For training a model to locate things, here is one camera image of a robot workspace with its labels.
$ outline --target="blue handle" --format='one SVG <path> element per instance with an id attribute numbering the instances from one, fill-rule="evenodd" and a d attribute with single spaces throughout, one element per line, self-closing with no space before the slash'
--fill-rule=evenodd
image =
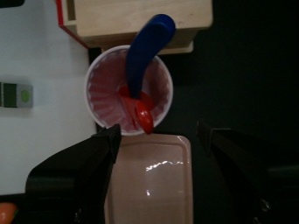
<path id="1" fill-rule="evenodd" d="M 175 23 L 169 16 L 159 14 L 136 34 L 125 56 L 125 81 L 132 98 L 140 98 L 145 68 L 155 55 L 171 42 Z"/>

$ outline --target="wooden box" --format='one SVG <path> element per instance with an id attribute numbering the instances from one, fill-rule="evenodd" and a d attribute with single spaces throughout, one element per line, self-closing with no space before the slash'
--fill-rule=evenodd
<path id="1" fill-rule="evenodd" d="M 58 24 L 88 48 L 129 45 L 149 18 L 167 14 L 176 33 L 163 53 L 188 53 L 212 23 L 211 0 L 56 0 Z"/>

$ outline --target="cup rim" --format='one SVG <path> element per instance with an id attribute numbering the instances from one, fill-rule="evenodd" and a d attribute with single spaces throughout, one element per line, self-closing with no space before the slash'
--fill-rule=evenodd
<path id="1" fill-rule="evenodd" d="M 118 46 L 114 46 L 112 48 L 109 48 L 108 50 L 105 50 L 96 58 L 94 60 L 92 61 L 92 63 L 89 64 L 88 66 L 88 71 L 85 73 L 85 80 L 84 80 L 84 100 L 85 100 L 85 104 L 86 104 L 86 108 L 88 108 L 88 113 L 90 114 L 90 117 L 93 119 L 93 121 L 97 123 L 97 125 L 100 127 L 106 127 L 109 128 L 100 120 L 98 118 L 96 117 L 94 115 L 94 112 L 90 108 L 90 103 L 89 103 L 89 91 L 88 91 L 88 86 L 89 86 L 89 75 L 90 75 L 90 71 L 93 70 L 94 68 L 94 65 L 98 63 L 98 61 L 106 57 L 106 55 L 109 55 L 110 53 L 118 51 L 118 50 L 126 50 L 129 48 L 129 45 L 118 45 Z M 171 73 L 169 73 L 169 70 L 164 64 L 164 62 L 161 61 L 161 59 L 159 58 L 159 56 L 155 56 L 153 59 L 157 61 L 159 65 L 163 67 L 163 70 L 165 71 L 165 76 L 167 76 L 167 80 L 168 80 L 168 83 L 169 83 L 169 93 L 168 93 L 168 102 L 164 106 L 164 112 L 161 113 L 159 119 L 156 121 L 153 121 L 153 126 L 156 127 L 157 124 L 163 121 L 165 115 L 168 114 L 168 111 L 169 111 L 169 108 L 171 108 L 171 105 L 172 105 L 172 101 L 173 101 L 173 81 L 172 81 L 172 76 L 171 76 Z M 124 130 L 121 130 L 121 135 L 122 136 L 136 136 L 136 135 L 140 135 L 140 134 L 144 134 L 144 131 L 141 129 L 136 130 L 136 131 L 132 131 L 132 132 L 126 132 Z"/>

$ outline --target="black plastic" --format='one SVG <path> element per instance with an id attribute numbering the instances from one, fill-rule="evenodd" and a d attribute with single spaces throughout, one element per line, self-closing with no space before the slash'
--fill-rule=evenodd
<path id="1" fill-rule="evenodd" d="M 13 224 L 105 223 L 104 202 L 120 140 L 114 125 L 32 169 Z"/>
<path id="2" fill-rule="evenodd" d="M 237 223 L 299 223 L 297 151 L 203 122 L 197 136 L 216 158 Z"/>

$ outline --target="white surface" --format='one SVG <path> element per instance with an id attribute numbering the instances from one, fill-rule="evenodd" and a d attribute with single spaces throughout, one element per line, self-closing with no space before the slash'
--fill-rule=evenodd
<path id="1" fill-rule="evenodd" d="M 0 194 L 9 194 L 96 129 L 82 95 L 88 53 L 57 26 L 54 2 L 25 0 L 0 9 L 0 21 L 0 81 L 33 87 L 32 108 L 0 108 Z"/>
<path id="2" fill-rule="evenodd" d="M 122 137 L 106 193 L 106 224 L 192 224 L 191 161 L 183 136 Z"/>

